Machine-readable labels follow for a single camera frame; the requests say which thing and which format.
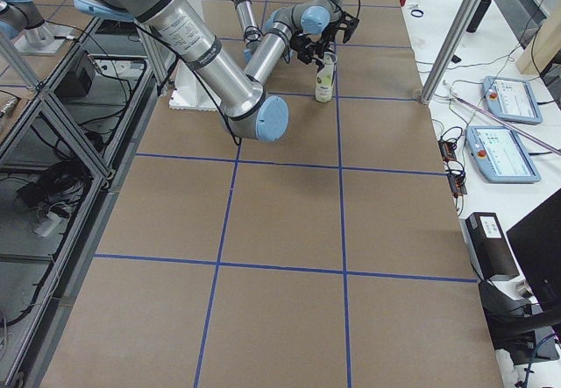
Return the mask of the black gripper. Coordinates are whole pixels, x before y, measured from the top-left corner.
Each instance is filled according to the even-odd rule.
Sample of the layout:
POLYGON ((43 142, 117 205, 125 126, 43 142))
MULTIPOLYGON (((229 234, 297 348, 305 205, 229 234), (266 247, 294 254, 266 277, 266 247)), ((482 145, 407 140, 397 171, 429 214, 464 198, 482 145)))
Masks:
POLYGON ((290 40, 290 47, 297 52, 297 59, 309 65, 326 65, 333 62, 333 48, 330 42, 313 41, 304 33, 296 33, 290 40))
POLYGON ((344 31, 339 30, 339 23, 328 24, 327 27, 323 30, 318 40, 318 44, 320 46, 329 46, 331 43, 333 43, 333 47, 335 49, 338 49, 344 44, 344 31))

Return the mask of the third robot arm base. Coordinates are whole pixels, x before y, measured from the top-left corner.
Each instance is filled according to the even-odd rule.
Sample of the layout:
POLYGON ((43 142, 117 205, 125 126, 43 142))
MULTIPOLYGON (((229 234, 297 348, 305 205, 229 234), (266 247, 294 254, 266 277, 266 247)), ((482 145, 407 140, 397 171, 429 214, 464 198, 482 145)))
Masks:
POLYGON ((47 23, 33 0, 1 0, 1 33, 23 55, 54 56, 78 39, 72 26, 47 23))

